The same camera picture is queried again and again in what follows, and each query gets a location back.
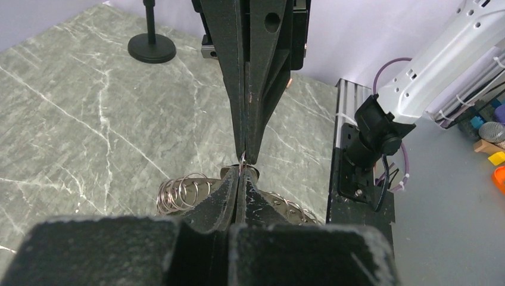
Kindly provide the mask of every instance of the orange object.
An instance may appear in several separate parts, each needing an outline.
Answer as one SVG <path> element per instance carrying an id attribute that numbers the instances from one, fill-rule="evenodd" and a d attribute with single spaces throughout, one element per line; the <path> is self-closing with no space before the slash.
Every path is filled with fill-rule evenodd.
<path id="1" fill-rule="evenodd" d="M 505 195 L 505 166 L 496 168 L 491 179 L 494 185 Z"/>

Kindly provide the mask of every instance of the wooden block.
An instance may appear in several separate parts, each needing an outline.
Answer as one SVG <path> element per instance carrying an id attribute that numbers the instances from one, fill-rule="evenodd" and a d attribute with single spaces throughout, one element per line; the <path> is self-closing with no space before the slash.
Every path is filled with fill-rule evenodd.
<path id="1" fill-rule="evenodd" d="M 475 152 L 482 152 L 482 153 L 486 153 L 488 155 L 493 155 L 497 152 L 505 152 L 504 149 L 502 149 L 492 143 L 489 143 L 488 141 L 483 140 L 483 139 L 480 139 L 479 141 L 475 142 L 475 144 L 473 145 L 473 150 Z"/>

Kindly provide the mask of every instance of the black mount bracket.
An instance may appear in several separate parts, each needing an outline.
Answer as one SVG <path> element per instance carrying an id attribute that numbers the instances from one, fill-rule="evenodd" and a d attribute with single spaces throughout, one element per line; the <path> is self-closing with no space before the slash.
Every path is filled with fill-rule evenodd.
<path id="1" fill-rule="evenodd" d="M 355 114 L 358 128 L 342 127 L 338 194 L 354 201 L 377 205 L 381 188 L 375 186 L 373 167 L 383 154 L 394 155 L 401 139 L 416 125 L 393 122 L 377 102 L 378 94 L 371 95 Z"/>
<path id="2" fill-rule="evenodd" d="M 373 180 L 373 168 L 364 169 L 352 164 L 346 158 L 346 150 L 355 138 L 359 137 L 359 130 L 348 123 L 342 126 L 342 140 L 340 146 L 343 152 L 340 152 L 340 168 L 338 177 L 338 194 L 344 198 L 349 198 L 360 203 L 372 204 L 375 202 L 373 197 L 381 191 L 381 188 L 375 186 Z"/>

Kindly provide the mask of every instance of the blue object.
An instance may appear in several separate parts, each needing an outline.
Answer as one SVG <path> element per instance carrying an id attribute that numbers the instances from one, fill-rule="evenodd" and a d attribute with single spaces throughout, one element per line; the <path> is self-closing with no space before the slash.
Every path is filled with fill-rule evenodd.
<path id="1" fill-rule="evenodd" d="M 472 124 L 473 128 L 479 129 L 485 122 L 484 119 L 482 119 L 480 116 L 475 116 L 470 120 L 470 123 Z"/>

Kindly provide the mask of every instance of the white zip tie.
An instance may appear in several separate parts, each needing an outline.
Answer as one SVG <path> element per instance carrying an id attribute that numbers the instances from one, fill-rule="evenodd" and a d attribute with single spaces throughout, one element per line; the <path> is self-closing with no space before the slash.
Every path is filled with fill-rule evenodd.
<path id="1" fill-rule="evenodd" d="M 502 68 L 502 69 L 505 69 L 505 64 L 502 64 L 501 61 L 500 61 L 500 58 L 498 57 L 494 57 L 493 58 L 494 61 L 496 61 L 496 63 Z"/>
<path id="2" fill-rule="evenodd" d="M 444 112 L 443 112 L 442 110 L 440 110 L 438 113 L 440 114 L 440 116 L 442 116 L 442 118 L 443 118 L 443 119 L 446 119 L 446 120 L 451 121 L 451 122 L 452 122 L 452 121 L 454 121 L 454 119 L 451 119 L 451 118 L 449 118 L 449 117 L 446 117 L 446 116 L 444 115 Z"/>
<path id="3" fill-rule="evenodd" d="M 345 118 L 345 119 L 349 120 L 352 124 L 354 124 L 354 125 L 358 126 L 358 123 L 356 123 L 356 121 L 354 121 L 354 119 L 352 119 L 349 115 L 347 115 L 347 114 L 345 114 L 345 113 L 338 112 L 338 113 L 336 114 L 336 116 L 341 116 L 341 117 L 343 117 L 343 118 Z"/>
<path id="4" fill-rule="evenodd" d="M 475 104 L 473 103 L 467 103 L 467 102 L 464 102 L 461 98 L 459 98 L 459 94 L 456 95 L 456 99 L 459 101 L 459 103 L 465 105 L 465 106 L 468 106 L 468 107 L 472 107 L 474 106 Z"/>

